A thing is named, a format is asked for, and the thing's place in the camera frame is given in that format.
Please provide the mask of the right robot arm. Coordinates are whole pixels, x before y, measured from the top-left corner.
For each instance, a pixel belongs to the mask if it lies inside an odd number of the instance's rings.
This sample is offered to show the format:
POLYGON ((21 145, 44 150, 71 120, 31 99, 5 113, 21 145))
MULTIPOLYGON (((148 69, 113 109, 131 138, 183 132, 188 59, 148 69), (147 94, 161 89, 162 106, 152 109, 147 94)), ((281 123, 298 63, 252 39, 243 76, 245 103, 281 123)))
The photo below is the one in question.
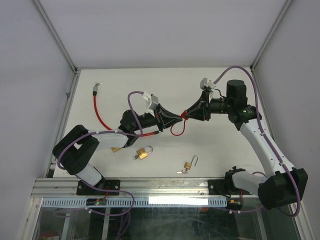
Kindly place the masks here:
POLYGON ((229 80, 226 95, 214 98, 215 84, 204 78, 200 82, 202 93, 187 110, 184 117, 199 121, 209 121, 212 114, 226 114, 228 120, 249 142, 257 155, 264 175, 249 173, 243 168, 233 167, 225 173, 220 186, 215 190, 230 196, 240 190, 258 196, 267 210, 285 205, 299 204, 304 195, 308 174, 297 169, 280 151, 262 124, 262 116, 257 108, 248 104, 247 87, 242 80, 229 80))

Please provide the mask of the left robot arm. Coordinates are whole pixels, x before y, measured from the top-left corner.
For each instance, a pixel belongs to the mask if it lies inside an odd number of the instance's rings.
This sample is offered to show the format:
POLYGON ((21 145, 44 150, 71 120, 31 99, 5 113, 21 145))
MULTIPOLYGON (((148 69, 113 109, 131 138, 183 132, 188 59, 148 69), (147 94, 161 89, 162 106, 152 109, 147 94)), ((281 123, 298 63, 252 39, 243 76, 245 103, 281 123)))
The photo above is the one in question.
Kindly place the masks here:
POLYGON ((127 148, 143 137, 143 129, 156 126, 162 132, 182 120, 180 115, 169 112, 161 104, 155 107, 153 113, 142 115, 130 109, 122 114, 116 129, 90 132, 83 125, 76 125, 54 146, 52 154, 60 169, 78 177, 97 195, 103 192, 106 184, 103 175, 89 163, 98 146, 127 148))

